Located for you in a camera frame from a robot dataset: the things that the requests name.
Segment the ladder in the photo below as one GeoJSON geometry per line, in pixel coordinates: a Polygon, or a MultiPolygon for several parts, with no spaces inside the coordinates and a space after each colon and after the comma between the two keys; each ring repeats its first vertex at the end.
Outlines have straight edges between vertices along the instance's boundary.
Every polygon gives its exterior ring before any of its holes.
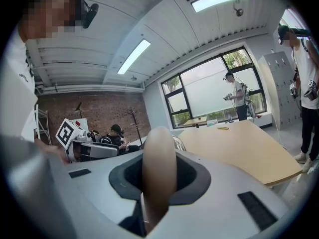
{"type": "Polygon", "coordinates": [[[51,143],[50,132],[49,132],[49,124],[48,124],[48,111],[42,111],[39,109],[39,105],[36,105],[34,110],[35,122],[36,122],[36,133],[38,138],[41,139],[41,134],[45,134],[49,139],[49,144],[51,143]],[[39,119],[45,118],[46,129],[43,127],[42,123],[39,119]]]}

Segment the white sneaker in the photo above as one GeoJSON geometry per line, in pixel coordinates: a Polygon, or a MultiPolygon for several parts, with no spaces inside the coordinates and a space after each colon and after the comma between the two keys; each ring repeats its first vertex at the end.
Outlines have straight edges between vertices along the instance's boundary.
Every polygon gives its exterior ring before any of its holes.
{"type": "Polygon", "coordinates": [[[306,160],[306,154],[301,151],[297,156],[294,156],[294,159],[297,162],[305,161],[306,160]]]}
{"type": "Polygon", "coordinates": [[[313,162],[311,161],[310,158],[307,159],[306,163],[303,166],[303,173],[308,173],[309,169],[313,165],[313,162]]]}

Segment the black window frame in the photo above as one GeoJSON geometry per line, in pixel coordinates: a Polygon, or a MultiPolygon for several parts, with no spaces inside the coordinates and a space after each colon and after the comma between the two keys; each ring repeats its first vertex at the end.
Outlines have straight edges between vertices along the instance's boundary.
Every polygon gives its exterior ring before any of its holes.
{"type": "MultiPolygon", "coordinates": [[[[169,79],[167,79],[167,80],[161,82],[162,91],[163,91],[163,94],[164,94],[164,97],[165,97],[165,101],[166,101],[166,105],[167,105],[167,109],[168,109],[168,113],[169,113],[169,117],[170,117],[170,121],[171,121],[171,125],[172,125],[173,129],[179,129],[179,128],[185,128],[185,127],[192,127],[191,125],[176,127],[175,124],[174,124],[173,115],[181,114],[181,113],[187,113],[187,112],[188,112],[188,113],[189,113],[189,116],[190,116],[190,119],[193,119],[193,118],[194,118],[193,115],[192,115],[191,109],[190,109],[189,101],[188,101],[188,98],[187,98],[187,94],[186,94],[186,91],[185,91],[185,87],[184,87],[184,83],[183,83],[183,80],[182,80],[182,78],[181,78],[181,75],[182,75],[183,73],[189,71],[189,70],[194,69],[195,67],[198,67],[198,66],[200,66],[200,65],[202,65],[202,64],[205,64],[205,63],[207,63],[207,62],[209,62],[209,61],[211,61],[211,60],[214,60],[214,59],[216,59],[216,58],[221,58],[222,61],[223,61],[223,63],[224,63],[224,65],[225,65],[225,67],[226,67],[226,69],[227,69],[227,71],[230,72],[230,73],[232,73],[232,74],[235,74],[235,73],[237,73],[237,72],[240,72],[240,71],[243,71],[243,70],[246,70],[246,69],[249,69],[249,68],[252,68],[252,69],[253,69],[254,74],[255,74],[255,77],[256,77],[257,82],[258,82],[259,89],[258,89],[258,90],[254,90],[254,91],[249,91],[248,94],[249,94],[250,96],[252,96],[252,95],[261,93],[262,98],[263,98],[264,110],[263,110],[263,111],[260,111],[260,112],[257,112],[256,114],[260,114],[260,113],[265,113],[265,112],[267,112],[267,102],[266,102],[265,92],[264,92],[264,88],[263,88],[263,85],[262,85],[262,83],[261,83],[260,77],[259,77],[259,75],[258,75],[257,69],[256,69],[256,67],[255,67],[255,65],[254,65],[254,63],[253,63],[253,60],[251,59],[249,53],[247,52],[247,50],[245,49],[245,47],[242,46],[242,47],[239,47],[239,48],[237,48],[237,49],[233,49],[233,50],[230,50],[230,51],[227,51],[227,52],[224,52],[224,53],[220,53],[220,54],[218,54],[217,56],[214,56],[214,57],[209,58],[209,59],[207,59],[207,60],[205,60],[205,61],[203,61],[203,62],[200,62],[200,63],[198,63],[198,64],[196,64],[196,65],[194,65],[194,66],[192,66],[192,67],[190,67],[190,68],[187,68],[186,70],[184,70],[184,71],[182,71],[182,72],[180,72],[180,73],[177,73],[176,75],[170,77],[169,79]],[[250,63],[230,69],[230,68],[228,67],[228,65],[227,65],[227,63],[226,63],[226,61],[225,61],[225,59],[224,59],[223,56],[224,56],[224,55],[227,55],[227,54],[230,54],[230,53],[233,53],[233,52],[238,51],[238,50],[244,50],[244,51],[245,51],[245,53],[246,53],[247,56],[248,56],[248,59],[250,60],[250,63]],[[181,88],[179,88],[179,89],[177,89],[177,90],[174,90],[174,91],[172,91],[172,92],[170,92],[170,93],[168,93],[168,94],[165,94],[165,90],[164,90],[164,88],[163,88],[163,84],[165,84],[166,82],[168,82],[168,81],[171,80],[171,79],[174,79],[176,76],[179,77],[179,81],[180,81],[180,83],[181,83],[181,88]],[[186,102],[187,109],[180,110],[180,111],[177,111],[177,112],[173,112],[173,113],[172,113],[172,112],[171,112],[171,109],[169,108],[169,107],[170,107],[170,104],[169,104],[169,102],[168,102],[168,98],[170,98],[170,97],[172,97],[172,96],[175,96],[175,95],[177,95],[177,94],[179,94],[179,93],[182,93],[182,92],[183,92],[183,94],[184,94],[184,98],[185,98],[185,102],[186,102]]],[[[218,122],[220,123],[220,122],[225,122],[225,121],[227,121],[227,119],[219,120],[218,122]]]]}

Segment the seated person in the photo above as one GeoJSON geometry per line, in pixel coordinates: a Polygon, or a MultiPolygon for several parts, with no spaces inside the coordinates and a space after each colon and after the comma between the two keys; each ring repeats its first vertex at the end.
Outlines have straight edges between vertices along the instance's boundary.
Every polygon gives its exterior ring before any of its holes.
{"type": "Polygon", "coordinates": [[[123,137],[123,130],[117,124],[111,127],[111,132],[101,138],[101,142],[110,142],[110,144],[117,145],[120,149],[119,155],[140,150],[137,145],[128,145],[123,137]]]}

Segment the wooden table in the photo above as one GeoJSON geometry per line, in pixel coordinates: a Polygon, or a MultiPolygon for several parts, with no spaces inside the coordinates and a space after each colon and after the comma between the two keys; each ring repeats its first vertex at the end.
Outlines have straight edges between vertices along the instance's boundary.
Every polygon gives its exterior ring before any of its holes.
{"type": "Polygon", "coordinates": [[[179,138],[187,151],[237,166],[267,186],[285,182],[302,171],[284,148],[248,120],[189,128],[179,138]]]}
{"type": "Polygon", "coordinates": [[[189,119],[184,123],[184,125],[196,125],[196,128],[199,128],[199,125],[206,124],[207,122],[207,116],[197,118],[197,119],[189,119]]]}

